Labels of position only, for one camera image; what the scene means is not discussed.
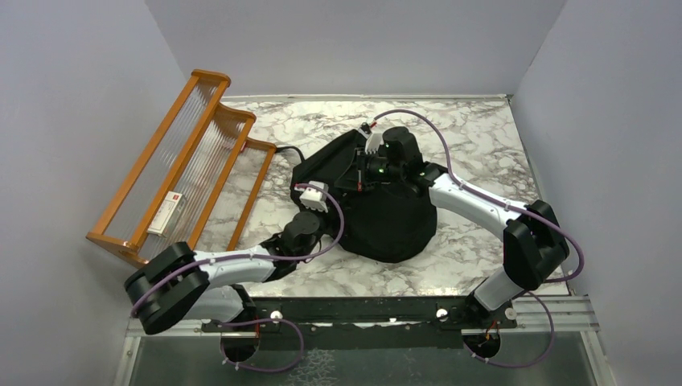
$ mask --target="marble table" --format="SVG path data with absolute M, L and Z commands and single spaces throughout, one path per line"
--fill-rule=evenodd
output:
M 445 136 L 455 173 L 466 181 L 511 199 L 537 198 L 524 149 L 504 100 L 497 101 L 229 101 L 226 105 L 256 114 L 251 138 L 298 146 L 307 156 L 332 138 L 389 109 L 426 115 Z M 417 118 L 393 114 L 378 130 L 408 127 L 424 160 L 445 165 L 438 137 Z M 197 249 L 222 251 L 236 225 L 265 154 L 247 150 L 220 194 Z M 295 152 L 275 154 L 238 248 L 280 232 L 298 208 L 289 198 Z M 323 245 L 329 243 L 323 238 Z M 502 243 L 488 231 L 454 213 L 438 209 L 438 230 L 423 252 L 399 264 L 385 264 L 336 247 L 289 276 L 247 284 L 252 296 L 409 296 L 464 295 L 502 264 Z M 540 294 L 567 294 L 564 284 L 543 285 Z

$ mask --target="floor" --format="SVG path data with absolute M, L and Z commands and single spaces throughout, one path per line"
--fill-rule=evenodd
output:
M 294 145 L 308 156 L 332 138 L 389 109 L 412 109 L 441 128 L 455 173 L 489 191 L 531 203 L 535 184 L 505 100 L 497 101 L 229 101 L 254 112 L 250 137 Z M 424 159 L 445 165 L 441 143 L 430 128 L 405 114 L 380 120 L 379 131 L 404 125 L 417 137 Z M 236 225 L 265 154 L 247 150 L 237 161 L 197 244 L 198 250 L 222 251 Z M 289 198 L 294 153 L 276 154 L 238 248 L 247 248 L 280 232 L 298 208 Z M 323 240 L 323 245 L 330 242 Z M 252 296 L 393 296 L 463 295 L 502 264 L 502 243 L 454 213 L 438 210 L 438 230 L 425 250 L 400 264 L 369 260 L 335 248 L 279 281 L 248 284 Z M 567 294 L 564 284 L 543 285 L 539 294 Z

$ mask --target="white wall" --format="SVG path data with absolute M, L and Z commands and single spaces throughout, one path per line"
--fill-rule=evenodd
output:
M 682 2 L 568 0 L 512 101 L 620 385 L 680 384 Z
M 512 93 L 565 0 L 146 0 L 231 95 Z
M 110 384 L 132 269 L 85 239 L 184 85 L 142 0 L 0 4 L 0 384 Z

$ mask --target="purple cable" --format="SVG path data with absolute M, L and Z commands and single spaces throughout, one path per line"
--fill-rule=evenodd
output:
M 549 352 L 552 350 L 552 347 L 554 347 L 554 338 L 555 338 L 555 333 L 554 333 L 554 320 L 552 319 L 552 314 L 549 312 L 549 308 L 547 307 L 546 304 L 540 298 L 535 295 L 532 292 L 527 292 L 527 294 L 533 296 L 535 300 L 537 300 L 542 308 L 544 308 L 544 312 L 547 313 L 547 319 L 549 320 L 549 344 L 547 345 L 547 348 L 544 349 L 544 352 L 535 358 L 534 360 L 528 362 L 528 363 L 520 363 L 520 364 L 509 364 L 509 363 L 500 363 L 500 362 L 495 362 L 494 360 L 489 360 L 487 358 L 483 358 L 481 356 L 476 355 L 469 346 L 466 344 L 464 347 L 471 353 L 471 356 L 480 360 L 481 362 L 484 362 L 485 364 L 490 364 L 492 366 L 496 366 L 498 368 L 530 368 L 533 365 L 536 365 L 540 362 L 542 362 L 545 358 L 547 358 L 547 355 L 549 355 Z
M 303 352 L 305 351 L 305 346 L 303 342 L 303 333 L 301 332 L 301 329 L 296 326 L 294 322 L 291 322 L 286 319 L 272 319 L 272 318 L 263 318 L 263 319 L 256 319 L 256 320 L 251 320 L 248 322 L 239 322 L 239 323 L 221 323 L 220 326 L 228 326 L 228 327 L 242 327 L 242 326 L 250 326 L 252 324 L 258 324 L 258 323 L 266 323 L 266 322 L 282 322 L 286 325 L 291 326 L 291 328 L 296 331 L 296 335 L 298 335 L 298 341 L 300 343 L 299 349 L 298 349 L 298 354 L 296 355 L 296 358 L 294 358 L 291 363 L 287 364 L 286 366 L 282 366 L 281 368 L 256 368 L 254 366 L 248 365 L 248 364 L 241 364 L 238 362 L 232 362 L 230 359 L 228 359 L 228 356 L 225 355 L 224 351 L 224 346 L 222 340 L 220 341 L 220 354 L 223 356 L 224 363 L 230 363 L 235 366 L 236 370 L 239 370 L 240 368 L 245 368 L 247 370 L 251 370 L 254 372 L 266 372 L 269 374 L 273 374 L 276 372 L 285 372 L 287 370 L 290 370 L 294 366 L 296 366 L 298 363 L 300 363 L 303 360 Z
M 457 176 L 454 175 L 454 172 L 452 171 L 452 160 L 450 159 L 450 148 L 449 148 L 448 145 L 447 145 L 446 139 L 443 137 L 443 134 L 441 133 L 441 130 L 439 130 L 439 129 L 436 127 L 436 125 L 434 125 L 431 121 L 429 121 L 429 119 L 428 119 L 427 117 L 424 117 L 424 116 L 421 115 L 420 113 L 415 113 L 415 112 L 412 111 L 412 110 L 407 110 L 407 109 L 394 109 L 394 110 L 389 110 L 389 111 L 386 111 L 386 112 L 383 112 L 383 113 L 377 115 L 376 117 L 374 117 L 374 121 L 378 120 L 379 118 L 385 117 L 385 116 L 387 116 L 387 115 L 389 115 L 389 114 L 393 114 L 393 113 L 405 113 L 405 114 L 413 115 L 413 116 L 415 116 L 415 117 L 417 117 L 417 118 L 423 120 L 424 122 L 426 122 L 426 124 L 429 125 L 429 127 L 430 127 L 431 129 L 433 129 L 434 132 L 436 132 L 436 135 L 438 135 L 438 138 L 440 138 L 441 143 L 443 144 L 443 148 L 444 148 L 445 151 L 446 151 L 446 162 L 447 162 L 447 168 L 448 168 L 448 175 L 450 175 L 450 178 L 452 179 L 452 181 L 453 181 L 454 183 L 456 183 L 460 188 L 464 189 L 465 191 L 468 191 L 469 193 L 471 193 L 472 195 L 475 195 L 476 197 L 479 197 L 479 198 L 481 198 L 481 199 L 485 199 L 485 200 L 486 200 L 487 202 L 489 202 L 489 203 L 493 203 L 493 204 L 498 205 L 498 206 L 500 206 L 500 207 L 506 207 L 506 206 L 507 206 L 507 203 L 505 203 L 505 202 L 503 202 L 503 201 L 500 201 L 500 200 L 498 200 L 498 199 L 496 199 L 496 198 L 494 198 L 494 197 L 490 197 L 489 195 L 486 195 L 485 193 L 482 193 L 482 192 L 480 192 L 480 191 L 477 191 L 477 190 L 475 190 L 475 189 L 472 189 L 471 187 L 469 187 L 469 186 L 466 185 L 466 184 L 465 184 L 465 185 L 462 185 L 462 181 L 460 181 L 460 180 L 457 178 Z M 580 248 L 580 245 L 578 245 L 577 241 L 576 241 L 571 235 L 569 235 L 568 233 L 566 233 L 566 231 L 564 231 L 563 229 L 559 228 L 559 227 L 558 227 L 555 223 L 553 223 L 552 221 L 549 221 L 549 220 L 545 219 L 544 217 L 539 216 L 539 215 L 537 215 L 537 214 L 535 214 L 535 213 L 533 213 L 533 212 L 531 212 L 531 211 L 527 211 L 526 209 L 524 209 L 524 208 L 522 208 L 522 207 L 516 207 L 516 206 L 514 206 L 514 205 L 509 205 L 509 209 L 512 210 L 512 211 L 515 211 L 515 212 L 517 212 L 517 213 L 520 213 L 520 214 L 522 214 L 522 215 L 526 215 L 526 216 L 528 216 L 528 217 L 531 217 L 531 218 L 533 218 L 533 219 L 535 219 L 535 220 L 540 221 L 542 224 L 547 225 L 547 226 L 550 227 L 554 232 L 559 233 L 559 234 L 562 235 L 566 240 L 568 240 L 568 241 L 573 245 L 573 247 L 574 247 L 575 250 L 576 250 L 576 253 L 577 253 L 577 268 L 575 269 L 575 271 L 574 271 L 573 273 L 571 273 L 570 275 L 568 275 L 568 276 L 559 277 L 559 278 L 556 278 L 556 279 L 548 279 L 548 280 L 545 281 L 545 283 L 559 283 L 559 282 L 563 282 L 563 281 L 568 281 L 568 280 L 574 279 L 575 277 L 577 277 L 577 275 L 580 274 L 580 272 L 582 272 L 582 269 L 585 267 L 585 255 L 583 254 L 582 248 Z
M 138 315 L 138 311 L 144 304 L 144 302 L 153 294 L 156 292 L 159 288 L 163 287 L 166 285 L 169 281 L 175 279 L 176 277 L 180 276 L 181 274 L 185 273 L 186 271 L 193 269 L 194 267 L 198 267 L 200 265 L 208 264 L 211 261 L 215 263 L 220 263 L 222 261 L 230 261 L 230 260 L 236 260 L 236 259 L 243 259 L 245 257 L 248 258 L 254 258 L 254 259 L 263 259 L 263 260 L 271 260 L 271 261 L 304 261 L 308 259 L 313 259 L 315 257 L 318 257 L 320 255 L 323 255 L 324 253 L 329 252 L 332 248 L 334 248 L 338 243 L 339 240 L 341 240 L 341 236 L 343 235 L 343 229 L 346 226 L 346 220 L 343 218 L 343 212 L 341 211 L 341 206 L 339 205 L 339 202 L 337 202 L 334 197 L 332 197 L 329 193 L 321 189 L 320 187 L 316 187 L 315 185 L 310 185 L 309 183 L 298 183 L 296 184 L 297 187 L 310 187 L 315 189 L 316 191 L 319 191 L 322 193 L 325 198 L 329 199 L 332 205 L 336 208 L 337 213 L 339 213 L 339 233 L 336 235 L 336 238 L 326 246 L 323 250 L 312 253 L 310 255 L 306 256 L 296 256 L 296 257 L 286 257 L 286 256 L 270 256 L 270 255 L 260 255 L 260 254 L 254 254 L 250 255 L 248 253 L 240 253 L 238 255 L 231 255 L 231 256 L 224 256 L 224 257 L 217 257 L 216 259 L 203 259 L 199 261 L 195 261 L 193 263 L 183 265 L 182 267 L 176 269 L 175 271 L 169 273 L 166 277 L 158 281 L 154 286 L 150 288 L 147 292 L 145 292 L 133 305 L 133 309 L 130 311 L 130 316 L 135 318 Z

